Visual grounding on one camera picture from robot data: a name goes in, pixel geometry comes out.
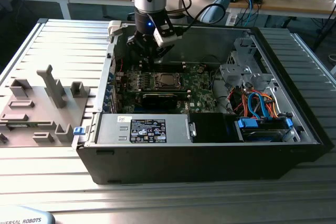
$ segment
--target metal slotted table surface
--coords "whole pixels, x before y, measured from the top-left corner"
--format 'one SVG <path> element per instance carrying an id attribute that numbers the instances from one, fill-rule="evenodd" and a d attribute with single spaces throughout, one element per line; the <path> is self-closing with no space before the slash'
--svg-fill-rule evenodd
<path id="1" fill-rule="evenodd" d="M 108 22 L 78 20 L 37 24 L 0 76 L 0 106 L 11 95 L 7 87 L 11 79 L 24 77 L 29 83 L 43 85 L 29 73 L 49 63 L 55 70 L 54 77 L 64 85 L 76 79 L 91 87 L 82 122 L 87 124 L 108 44 L 107 26 Z M 266 37 L 278 36 L 270 34 L 274 30 L 262 32 Z M 289 59 L 284 56 L 286 48 L 282 49 L 276 53 L 282 54 L 282 60 Z M 291 62 L 296 61 L 284 64 L 290 68 Z M 311 63 L 312 60 L 306 60 L 304 64 L 311 66 Z M 308 91 L 331 90 L 327 81 L 320 78 L 321 83 L 312 83 L 307 76 L 303 73 L 294 78 L 307 82 L 302 87 L 311 86 Z M 308 91 L 304 92 L 312 96 L 314 92 Z M 319 111 L 320 120 L 324 118 L 327 123 L 325 116 L 329 113 L 328 119 L 335 122 L 332 113 L 335 108 L 314 108 Z M 92 181 L 71 147 L 0 148 L 0 167 L 0 205 L 25 205 L 50 211 L 57 223 L 336 222 L 334 151 L 314 163 L 300 164 L 273 181 L 102 186 Z"/>

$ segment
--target blue cable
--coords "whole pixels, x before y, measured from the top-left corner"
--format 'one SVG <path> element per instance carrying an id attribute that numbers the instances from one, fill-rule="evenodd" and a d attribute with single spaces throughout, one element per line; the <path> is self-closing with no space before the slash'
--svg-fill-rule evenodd
<path id="1" fill-rule="evenodd" d="M 244 26 L 246 26 L 249 23 L 250 18 L 251 18 L 252 9 L 253 9 L 252 0 L 248 0 L 248 1 L 249 1 L 249 5 L 250 5 L 250 13 L 248 14 L 248 17 L 247 17 L 247 20 L 246 20 Z"/>
<path id="2" fill-rule="evenodd" d="M 261 110 L 263 111 L 263 115 L 264 115 L 264 117 L 266 117 L 266 118 L 268 118 L 268 119 L 271 119 L 271 116 L 269 115 L 269 113 L 268 113 L 268 111 L 267 111 L 267 109 L 266 109 L 266 107 L 265 107 L 265 103 L 264 103 L 264 99 L 263 99 L 263 97 L 261 96 L 261 94 L 258 94 L 258 93 L 256 93 L 256 92 L 251 93 L 251 94 L 249 95 L 248 99 L 247 99 L 248 110 L 249 110 L 249 111 L 250 111 L 250 112 L 251 112 L 257 119 L 260 120 L 260 116 L 259 116 L 256 112 L 254 112 L 253 109 L 252 109 L 252 104 L 251 104 L 251 102 L 252 102 L 252 97 L 253 97 L 254 94 L 256 94 L 257 96 L 259 96 L 259 99 L 260 99 L 260 107 L 261 107 Z"/>

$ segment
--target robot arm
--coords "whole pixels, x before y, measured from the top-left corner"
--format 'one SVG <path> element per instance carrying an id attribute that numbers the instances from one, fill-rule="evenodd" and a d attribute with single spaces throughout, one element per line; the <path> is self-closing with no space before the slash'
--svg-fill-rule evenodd
<path id="1" fill-rule="evenodd" d="M 134 36 L 129 38 L 128 45 L 138 55 L 146 59 L 150 65 L 154 63 L 155 59 L 162 58 L 183 33 L 182 28 L 173 27 L 166 11 L 166 7 L 170 10 L 183 11 L 184 9 L 176 6 L 179 1 L 169 0 L 167 5 L 167 0 L 134 0 L 136 32 Z M 194 0 L 190 11 L 194 17 L 197 16 L 199 20 L 206 21 L 204 14 L 200 16 L 196 13 L 208 4 L 217 5 L 217 7 L 212 6 L 204 9 L 204 14 L 214 13 L 216 10 L 221 13 L 222 10 L 218 8 L 218 5 L 227 7 L 229 0 Z"/>
<path id="2" fill-rule="evenodd" d="M 166 0 L 134 0 L 134 6 L 136 32 L 128 45 L 152 64 L 173 47 L 177 35 L 165 10 Z"/>

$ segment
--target power supply label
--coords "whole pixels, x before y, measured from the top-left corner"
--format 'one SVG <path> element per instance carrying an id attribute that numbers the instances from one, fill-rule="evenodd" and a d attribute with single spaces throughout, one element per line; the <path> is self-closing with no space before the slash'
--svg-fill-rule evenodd
<path id="1" fill-rule="evenodd" d="M 131 143 L 166 143 L 166 120 L 131 120 Z"/>

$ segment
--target blue drive bracket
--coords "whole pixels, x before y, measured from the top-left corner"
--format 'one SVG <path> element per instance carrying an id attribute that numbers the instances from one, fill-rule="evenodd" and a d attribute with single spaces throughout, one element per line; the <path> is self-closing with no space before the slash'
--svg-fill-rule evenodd
<path id="1" fill-rule="evenodd" d="M 241 118 L 238 120 L 239 128 L 257 128 L 258 122 L 253 118 Z"/>
<path id="2" fill-rule="evenodd" d="M 85 127 L 75 127 L 73 130 L 73 135 L 74 136 L 83 136 L 86 134 L 86 129 Z"/>

